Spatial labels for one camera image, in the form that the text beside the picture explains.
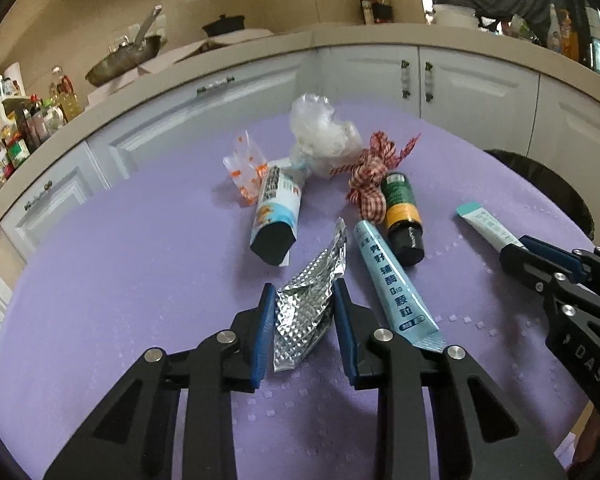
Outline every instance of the teal tube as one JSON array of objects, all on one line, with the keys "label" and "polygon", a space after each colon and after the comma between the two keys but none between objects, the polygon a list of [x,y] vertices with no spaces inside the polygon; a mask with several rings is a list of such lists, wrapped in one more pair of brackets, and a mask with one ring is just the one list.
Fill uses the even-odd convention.
[{"label": "teal tube", "polygon": [[446,346],[442,331],[378,229],[361,220],[356,224],[354,237],[391,330],[418,348],[442,352]]}]

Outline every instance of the purple tablecloth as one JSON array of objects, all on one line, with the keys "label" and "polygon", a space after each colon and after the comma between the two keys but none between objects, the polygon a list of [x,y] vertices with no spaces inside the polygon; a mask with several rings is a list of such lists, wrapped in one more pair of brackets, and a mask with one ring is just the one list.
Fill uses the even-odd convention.
[{"label": "purple tablecloth", "polygon": [[[515,235],[567,250],[591,243],[539,191],[464,140],[383,105],[341,105],[338,114],[365,142],[380,129],[398,144],[422,132],[401,165],[427,253],[409,275],[448,343],[467,348],[555,447],[586,398],[544,346],[539,298],[504,275],[456,206],[475,200]],[[254,307],[264,282],[281,286],[302,269],[328,245],[338,216],[353,227],[346,176],[310,180],[290,266],[261,262],[248,250],[254,209],[239,203],[221,160],[239,132],[145,165],[68,214],[29,261],[0,335],[0,436],[32,480],[146,348],[194,348]],[[270,158],[292,143],[287,116],[249,132]],[[346,279],[355,302],[381,311],[354,245]],[[376,393],[349,386],[333,328],[297,370],[270,372],[260,390],[233,394],[232,403],[240,480],[372,477]],[[176,452],[174,479],[181,459]]]}]

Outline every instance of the ribbon bow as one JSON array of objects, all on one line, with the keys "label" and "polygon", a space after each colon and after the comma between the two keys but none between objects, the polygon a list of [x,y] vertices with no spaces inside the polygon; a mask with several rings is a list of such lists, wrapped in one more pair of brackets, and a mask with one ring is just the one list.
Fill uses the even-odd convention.
[{"label": "ribbon bow", "polygon": [[416,145],[420,137],[413,137],[407,145],[395,154],[395,143],[389,140],[386,133],[375,132],[371,135],[369,147],[364,148],[358,161],[331,170],[331,174],[351,172],[347,200],[360,208],[360,214],[365,220],[381,222],[386,213],[386,200],[380,191],[380,183],[389,170],[398,167]]}]

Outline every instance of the white tube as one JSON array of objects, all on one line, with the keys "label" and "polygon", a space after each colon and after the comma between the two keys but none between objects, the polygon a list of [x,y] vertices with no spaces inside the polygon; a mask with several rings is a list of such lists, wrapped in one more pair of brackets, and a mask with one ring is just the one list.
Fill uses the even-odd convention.
[{"label": "white tube", "polygon": [[456,212],[498,252],[509,244],[516,244],[518,247],[524,248],[524,245],[504,225],[477,202],[459,205]]}]

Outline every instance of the kitchen cabinet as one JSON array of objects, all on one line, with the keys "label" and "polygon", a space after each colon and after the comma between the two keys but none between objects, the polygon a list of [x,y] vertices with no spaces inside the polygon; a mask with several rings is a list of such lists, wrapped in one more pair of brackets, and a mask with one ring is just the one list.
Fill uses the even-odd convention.
[{"label": "kitchen cabinet", "polygon": [[237,66],[190,82],[105,126],[88,144],[114,186],[144,162],[219,132],[288,113],[304,92],[320,92],[316,51]]},{"label": "kitchen cabinet", "polygon": [[528,156],[563,177],[584,199],[600,246],[600,104],[542,76]]},{"label": "kitchen cabinet", "polygon": [[109,184],[86,142],[49,168],[15,202],[0,225],[27,260],[66,213]]},{"label": "kitchen cabinet", "polygon": [[418,48],[407,45],[339,46],[321,49],[328,98],[370,97],[420,115]]},{"label": "kitchen cabinet", "polygon": [[539,74],[440,48],[420,49],[421,118],[483,150],[526,155]]}]

